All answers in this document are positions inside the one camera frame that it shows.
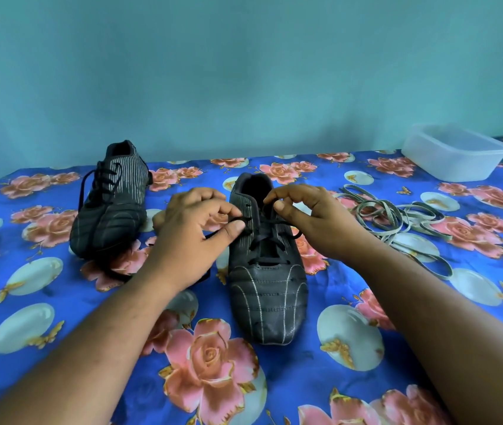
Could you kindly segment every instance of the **blue bedsheet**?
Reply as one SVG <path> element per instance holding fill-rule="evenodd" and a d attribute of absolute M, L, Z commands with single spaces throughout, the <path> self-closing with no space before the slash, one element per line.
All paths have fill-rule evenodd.
<path fill-rule="evenodd" d="M 244 171 L 265 172 L 275 185 L 306 182 L 336 192 L 358 183 L 395 204 L 424 200 L 446 214 L 436 229 L 453 240 L 411 231 L 404 241 L 444 257 L 454 276 L 440 283 L 503 321 L 503 165 L 488 180 L 462 185 L 432 178 L 399 151 L 170 161 L 149 168 L 155 180 L 149 216 L 192 187 L 227 193 Z M 90 169 L 23 169 L 0 180 L 0 395 L 119 289 L 68 248 L 80 180 Z M 214 218 L 205 228 L 222 223 Z M 149 223 L 116 261 L 116 271 L 137 271 L 150 230 Z M 251 346 L 241 339 L 223 284 L 225 253 L 211 278 L 179 294 L 156 322 L 114 423 L 448 423 L 424 371 L 361 277 L 321 256 L 304 237 L 298 246 L 309 274 L 309 305 L 290 345 Z M 194 352 L 207 345 L 220 350 L 209 350 L 205 361 Z M 203 375 L 223 383 L 212 386 Z"/>

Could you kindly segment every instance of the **bed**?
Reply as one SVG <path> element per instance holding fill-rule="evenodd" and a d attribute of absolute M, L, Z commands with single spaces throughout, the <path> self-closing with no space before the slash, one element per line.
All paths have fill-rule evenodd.
<path fill-rule="evenodd" d="M 149 220 L 172 194 L 197 186 L 228 193 L 244 171 L 267 173 L 275 185 L 305 182 L 338 192 L 350 183 L 395 204 L 423 200 L 447 216 L 438 230 L 453 239 L 411 231 L 404 241 L 445 258 L 454 274 L 444 283 L 503 321 L 503 163 L 489 179 L 465 184 L 440 182 L 394 150 L 168 161 L 149 168 Z M 0 395 L 120 289 L 68 247 L 81 178 L 89 170 L 22 169 L 0 179 Z M 206 229 L 222 223 L 211 220 Z M 148 222 L 116 271 L 139 268 L 152 236 Z M 337 423 L 352 419 L 340 409 L 345 402 L 368 424 L 379 423 L 375 414 L 399 423 L 407 409 L 432 408 L 444 418 L 424 371 L 361 277 L 318 254 L 304 237 L 298 247 L 309 305 L 290 345 L 250 346 L 241 339 L 229 308 L 225 252 L 211 277 L 180 293 L 156 322 L 113 423 Z M 234 367 L 242 372 L 230 391 L 203 393 L 198 408 L 184 404 L 182 389 L 164 393 L 176 371 L 167 355 L 174 329 L 193 335 L 218 330 L 226 346 L 240 350 Z M 210 408 L 211 397 L 223 400 L 220 411 Z"/>

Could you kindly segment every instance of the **teal wall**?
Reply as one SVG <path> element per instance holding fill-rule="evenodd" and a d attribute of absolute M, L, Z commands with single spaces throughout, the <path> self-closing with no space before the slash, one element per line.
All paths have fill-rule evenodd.
<path fill-rule="evenodd" d="M 503 134 L 503 0 L 0 0 L 0 176 Z"/>

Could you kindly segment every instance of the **gray shoelace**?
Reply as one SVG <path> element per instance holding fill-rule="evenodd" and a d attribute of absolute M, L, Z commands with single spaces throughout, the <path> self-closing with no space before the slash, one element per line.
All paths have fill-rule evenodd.
<path fill-rule="evenodd" d="M 356 220 L 371 234 L 392 248 L 410 256 L 439 279 L 447 280 L 452 277 L 452 266 L 443 257 L 413 249 L 405 243 L 396 242 L 397 234 L 407 232 L 411 229 L 430 236 L 441 237 L 444 240 L 452 239 L 452 236 L 439 233 L 431 228 L 431 225 L 444 220 L 444 215 L 437 209 L 420 201 L 396 206 L 388 200 L 378 200 L 377 197 L 358 185 L 347 184 L 340 188 L 340 191 L 341 194 L 338 194 L 338 197 L 349 198 L 357 203 L 357 206 L 352 209 L 352 213 Z M 381 223 L 384 219 L 388 221 L 388 224 Z M 419 261 L 415 255 L 406 252 L 407 249 L 413 251 L 415 254 L 429 257 L 439 262 L 446 268 L 446 274 L 434 272 Z"/>

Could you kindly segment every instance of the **white plastic container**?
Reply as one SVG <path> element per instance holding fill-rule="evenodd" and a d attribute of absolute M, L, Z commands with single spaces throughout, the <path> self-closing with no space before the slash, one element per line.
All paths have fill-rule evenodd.
<path fill-rule="evenodd" d="M 446 182 L 487 178 L 503 158 L 503 143 L 454 125 L 414 125 L 401 152 Z"/>

